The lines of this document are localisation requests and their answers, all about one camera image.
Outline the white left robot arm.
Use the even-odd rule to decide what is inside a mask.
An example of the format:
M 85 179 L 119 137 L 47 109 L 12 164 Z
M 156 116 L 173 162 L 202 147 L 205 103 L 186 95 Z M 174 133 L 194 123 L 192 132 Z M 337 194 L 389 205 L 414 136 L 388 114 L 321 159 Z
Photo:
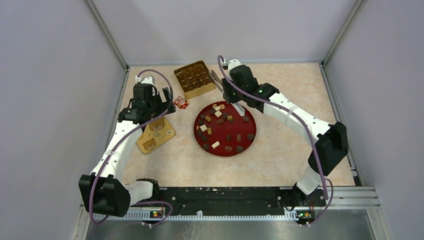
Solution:
M 112 139 L 90 174 L 83 174 L 78 186 L 86 211 L 93 216 L 123 217 L 129 207 L 143 201 L 154 207 L 160 202 L 157 181 L 142 178 L 123 184 L 123 173 L 133 147 L 147 125 L 175 112 L 171 86 L 158 91 L 153 83 L 137 83 L 133 97 L 118 115 Z

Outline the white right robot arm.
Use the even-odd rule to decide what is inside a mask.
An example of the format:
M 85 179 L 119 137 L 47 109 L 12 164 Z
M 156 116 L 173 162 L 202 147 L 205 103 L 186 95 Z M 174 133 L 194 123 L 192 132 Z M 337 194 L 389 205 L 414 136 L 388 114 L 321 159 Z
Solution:
M 221 63 L 223 98 L 233 105 L 243 101 L 250 108 L 273 117 L 311 147 L 307 167 L 293 186 L 293 200 L 307 206 L 319 186 L 326 186 L 327 176 L 346 158 L 349 152 L 346 126 L 337 121 L 329 123 L 303 110 L 270 83 L 258 83 L 249 66 L 233 59 Z

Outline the gold bear tin lid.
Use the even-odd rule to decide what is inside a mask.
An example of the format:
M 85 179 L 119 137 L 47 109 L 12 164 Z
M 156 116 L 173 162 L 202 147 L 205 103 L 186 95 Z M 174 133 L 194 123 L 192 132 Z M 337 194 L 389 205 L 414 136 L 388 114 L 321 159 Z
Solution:
M 170 122 L 165 117 L 161 117 L 145 127 L 142 135 L 136 141 L 136 145 L 142 154 L 147 155 L 175 135 L 176 131 Z

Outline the silver metal tongs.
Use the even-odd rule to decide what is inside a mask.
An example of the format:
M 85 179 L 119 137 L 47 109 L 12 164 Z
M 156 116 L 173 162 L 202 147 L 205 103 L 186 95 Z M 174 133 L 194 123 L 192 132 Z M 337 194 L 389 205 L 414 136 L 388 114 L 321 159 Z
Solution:
M 234 107 L 234 109 L 238 112 L 238 114 L 241 117 L 244 117 L 245 116 L 246 110 L 245 110 L 245 108 L 240 103 L 238 103 L 238 102 L 232 103 L 232 106 Z

